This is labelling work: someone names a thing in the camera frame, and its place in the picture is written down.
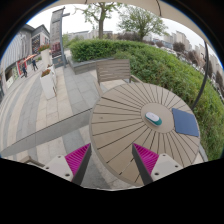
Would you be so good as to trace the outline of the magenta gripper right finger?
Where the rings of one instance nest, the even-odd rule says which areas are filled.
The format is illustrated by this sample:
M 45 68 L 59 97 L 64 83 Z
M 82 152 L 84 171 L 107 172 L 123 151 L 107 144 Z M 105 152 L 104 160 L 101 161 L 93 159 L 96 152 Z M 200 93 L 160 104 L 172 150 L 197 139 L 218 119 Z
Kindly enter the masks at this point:
M 162 153 L 158 155 L 136 143 L 132 144 L 132 154 L 144 185 L 182 169 L 182 166 L 168 154 Z

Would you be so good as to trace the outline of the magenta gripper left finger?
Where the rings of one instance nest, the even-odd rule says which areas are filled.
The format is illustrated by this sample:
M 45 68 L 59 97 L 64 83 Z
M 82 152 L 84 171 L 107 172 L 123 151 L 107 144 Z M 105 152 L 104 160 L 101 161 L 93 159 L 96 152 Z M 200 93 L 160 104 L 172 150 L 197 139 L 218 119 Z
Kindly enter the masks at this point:
M 43 169 L 65 180 L 81 185 L 91 156 L 88 143 L 66 156 L 57 155 Z

